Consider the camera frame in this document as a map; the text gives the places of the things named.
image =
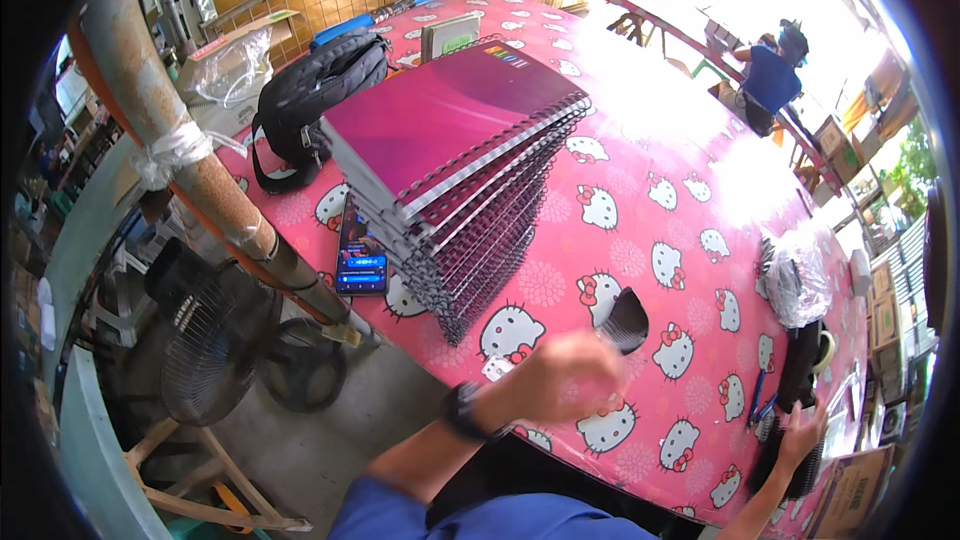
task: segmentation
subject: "black bag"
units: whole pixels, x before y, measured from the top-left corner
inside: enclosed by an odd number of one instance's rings
[[[250,133],[263,127],[273,153],[295,169],[282,179],[260,168],[257,143],[253,171],[260,188],[278,195],[308,186],[330,150],[318,126],[320,115],[335,104],[383,81],[390,42],[366,28],[355,29],[318,46],[282,69],[260,91]]]

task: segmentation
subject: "pink tablecloth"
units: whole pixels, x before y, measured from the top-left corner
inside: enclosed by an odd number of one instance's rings
[[[549,335],[592,325],[620,289],[632,287],[652,329],[627,357],[623,407],[605,418],[518,432],[630,494],[723,526],[748,499],[744,479],[759,442],[745,421],[758,372],[767,366],[772,372],[765,402],[777,389],[786,354],[784,329],[755,289],[761,226],[777,235],[814,227],[800,185],[769,142],[659,55],[563,11],[532,0],[436,0],[378,30],[393,42],[393,61],[412,64],[423,23],[471,10],[484,14],[484,34],[503,33],[514,48],[574,78],[596,110],[556,158],[521,270],[458,347],[444,342],[434,318],[399,279],[391,280],[385,299],[355,299],[354,309],[454,385],[483,381],[490,355],[518,358]],[[251,141],[246,132],[245,142]],[[266,142],[257,142],[264,169],[283,175]],[[330,273],[334,216],[346,189],[336,164],[327,163],[302,191],[268,196],[251,161],[229,150],[218,154],[294,249]],[[833,233],[817,228],[816,234],[834,288],[825,321],[839,344],[818,388],[829,399],[855,361],[864,383],[866,306],[853,298],[848,262]],[[851,419],[838,416],[833,429],[831,453],[852,452],[857,427]],[[787,505],[764,535],[801,536],[822,483],[805,501]]]

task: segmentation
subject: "wristwatch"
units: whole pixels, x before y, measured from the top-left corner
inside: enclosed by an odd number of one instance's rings
[[[480,386],[472,381],[458,383],[443,400],[442,420],[460,438],[491,442],[507,436],[511,425],[500,427],[494,433],[486,433],[474,420],[474,395]]]

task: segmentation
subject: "smartphone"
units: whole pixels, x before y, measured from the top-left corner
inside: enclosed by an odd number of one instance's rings
[[[346,296],[387,292],[387,257],[383,247],[367,230],[367,224],[349,194],[343,201],[333,289]]]

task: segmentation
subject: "book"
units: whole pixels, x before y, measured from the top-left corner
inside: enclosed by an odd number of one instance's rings
[[[589,106],[568,78],[494,39],[320,118],[368,229],[451,344],[522,264],[550,165]]]
[[[423,63],[459,51],[480,39],[480,16],[467,13],[428,23],[420,33]]]

